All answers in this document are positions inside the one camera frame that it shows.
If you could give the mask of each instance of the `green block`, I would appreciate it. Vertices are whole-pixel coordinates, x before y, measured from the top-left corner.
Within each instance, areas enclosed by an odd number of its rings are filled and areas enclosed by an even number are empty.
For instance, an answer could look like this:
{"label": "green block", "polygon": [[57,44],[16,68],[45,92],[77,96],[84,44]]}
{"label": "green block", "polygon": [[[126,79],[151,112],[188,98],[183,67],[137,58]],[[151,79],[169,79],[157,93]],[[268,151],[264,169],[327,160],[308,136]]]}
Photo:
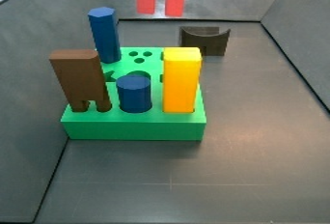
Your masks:
{"label": "green block", "polygon": [[[93,101],[86,112],[74,113],[69,105],[61,123],[70,139],[102,140],[193,140],[200,141],[205,126],[200,86],[195,112],[171,114],[163,112],[163,49],[156,47],[121,47],[121,60],[102,64],[112,109],[100,113]],[[130,114],[120,109],[116,79],[128,73],[151,77],[152,108]]]}

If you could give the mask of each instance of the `brown block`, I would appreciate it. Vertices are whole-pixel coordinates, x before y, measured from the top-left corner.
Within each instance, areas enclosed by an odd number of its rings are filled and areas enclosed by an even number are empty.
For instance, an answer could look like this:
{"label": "brown block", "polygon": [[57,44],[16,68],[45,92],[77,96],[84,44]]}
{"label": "brown block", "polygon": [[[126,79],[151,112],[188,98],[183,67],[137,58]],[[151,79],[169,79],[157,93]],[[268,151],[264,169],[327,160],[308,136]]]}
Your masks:
{"label": "brown block", "polygon": [[201,56],[224,56],[231,29],[219,32],[219,27],[180,27],[181,47],[197,47]]}
{"label": "brown block", "polygon": [[110,101],[96,51],[56,50],[49,60],[72,111],[86,111],[88,100],[94,100],[98,112],[108,111]]}

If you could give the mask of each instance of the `gray floor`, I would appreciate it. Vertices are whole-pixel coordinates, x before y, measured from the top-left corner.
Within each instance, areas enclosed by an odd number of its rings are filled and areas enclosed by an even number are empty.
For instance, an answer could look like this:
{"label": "gray floor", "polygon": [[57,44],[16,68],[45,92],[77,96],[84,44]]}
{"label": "gray floor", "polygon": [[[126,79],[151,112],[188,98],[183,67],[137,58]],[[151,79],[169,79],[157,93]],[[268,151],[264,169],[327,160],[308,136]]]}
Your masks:
{"label": "gray floor", "polygon": [[169,46],[177,26],[231,28],[205,59],[196,142],[70,141],[40,223],[330,222],[330,121],[257,23],[121,22],[121,46]]}

